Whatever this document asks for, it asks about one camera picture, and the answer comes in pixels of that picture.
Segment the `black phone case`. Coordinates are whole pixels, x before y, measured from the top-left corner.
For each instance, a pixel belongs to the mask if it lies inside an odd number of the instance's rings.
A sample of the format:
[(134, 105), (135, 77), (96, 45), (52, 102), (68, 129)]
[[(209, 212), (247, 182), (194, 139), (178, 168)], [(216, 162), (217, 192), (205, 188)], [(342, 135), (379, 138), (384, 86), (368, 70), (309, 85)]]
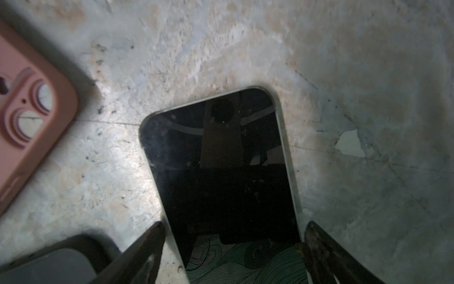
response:
[(108, 237), (79, 234), (1, 265), (1, 283), (88, 284), (120, 254)]

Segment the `black screen silver phone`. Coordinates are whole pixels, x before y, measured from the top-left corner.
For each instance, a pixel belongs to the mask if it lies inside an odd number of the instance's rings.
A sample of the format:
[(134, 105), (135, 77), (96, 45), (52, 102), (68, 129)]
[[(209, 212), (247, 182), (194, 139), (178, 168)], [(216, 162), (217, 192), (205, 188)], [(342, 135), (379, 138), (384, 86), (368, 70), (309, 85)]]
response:
[(150, 114), (139, 140), (190, 283), (307, 283), (290, 163), (266, 89)]

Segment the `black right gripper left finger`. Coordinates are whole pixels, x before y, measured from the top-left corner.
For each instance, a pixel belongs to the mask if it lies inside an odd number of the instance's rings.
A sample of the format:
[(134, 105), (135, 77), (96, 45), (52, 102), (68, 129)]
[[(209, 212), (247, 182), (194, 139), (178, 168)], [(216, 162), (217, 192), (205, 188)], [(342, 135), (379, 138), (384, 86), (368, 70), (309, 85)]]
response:
[(155, 222), (94, 280), (93, 284), (154, 284), (162, 259), (166, 229)]

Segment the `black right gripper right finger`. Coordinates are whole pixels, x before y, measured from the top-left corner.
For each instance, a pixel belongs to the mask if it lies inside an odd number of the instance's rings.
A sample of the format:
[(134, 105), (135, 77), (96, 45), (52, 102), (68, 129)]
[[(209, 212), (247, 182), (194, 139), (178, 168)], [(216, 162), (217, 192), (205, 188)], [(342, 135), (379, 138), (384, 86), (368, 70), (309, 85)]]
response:
[(312, 284), (383, 284), (316, 222), (307, 224), (297, 244)]

